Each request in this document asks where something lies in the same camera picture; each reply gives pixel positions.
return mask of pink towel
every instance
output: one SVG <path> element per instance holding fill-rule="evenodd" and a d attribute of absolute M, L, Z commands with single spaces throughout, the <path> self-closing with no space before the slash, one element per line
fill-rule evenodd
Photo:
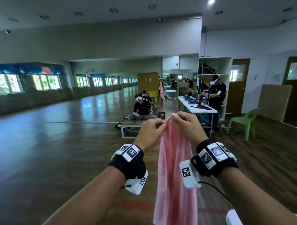
<path fill-rule="evenodd" d="M 163 94 L 163 83 L 160 81 L 159 83 L 159 90 L 160 90 L 160 96 L 163 99 L 163 101 L 165 100 L 164 94 Z"/>
<path fill-rule="evenodd" d="M 196 189 L 187 189 L 179 163 L 192 158 L 191 144 L 179 126 L 169 118 L 161 137 L 155 225 L 197 225 Z"/>

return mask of brown door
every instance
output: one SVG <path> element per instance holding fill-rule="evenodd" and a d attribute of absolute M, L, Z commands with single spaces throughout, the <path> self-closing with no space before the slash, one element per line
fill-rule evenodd
<path fill-rule="evenodd" d="M 241 114 L 242 102 L 249 71 L 248 59 L 234 59 L 232 62 L 226 113 Z"/>
<path fill-rule="evenodd" d="M 284 85 L 292 85 L 291 94 L 289 97 L 287 110 L 284 121 L 293 126 L 297 126 L 297 57 L 289 57 L 285 76 L 283 80 Z"/>
<path fill-rule="evenodd" d="M 159 73 L 139 73 L 138 74 L 138 91 L 143 90 L 156 91 L 157 97 L 159 97 Z"/>

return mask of blue box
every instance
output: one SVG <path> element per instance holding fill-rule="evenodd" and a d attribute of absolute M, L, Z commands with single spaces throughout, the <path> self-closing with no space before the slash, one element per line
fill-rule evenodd
<path fill-rule="evenodd" d="M 189 105 L 194 105 L 194 104 L 196 104 L 196 100 L 195 99 L 189 99 L 188 104 Z"/>

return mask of hand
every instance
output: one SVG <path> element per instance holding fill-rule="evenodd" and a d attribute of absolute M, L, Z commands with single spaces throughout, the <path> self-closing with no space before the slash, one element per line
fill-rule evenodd
<path fill-rule="evenodd" d="M 208 139 L 199 120 L 194 114 L 187 112 L 172 113 L 171 118 L 180 126 L 187 139 L 195 145 L 195 148 L 201 142 Z"/>
<path fill-rule="evenodd" d="M 139 146 L 143 152 L 153 147 L 166 128 L 164 123 L 165 121 L 160 118 L 143 122 L 134 144 Z"/>

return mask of face mask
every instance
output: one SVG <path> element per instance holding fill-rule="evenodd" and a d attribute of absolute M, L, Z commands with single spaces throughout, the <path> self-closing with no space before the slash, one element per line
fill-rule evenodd
<path fill-rule="evenodd" d="M 218 80 L 218 79 L 216 79 L 216 80 L 214 80 L 214 81 L 211 81 L 211 82 L 209 83 L 209 85 L 214 85 L 214 84 L 216 83 L 217 80 Z"/>

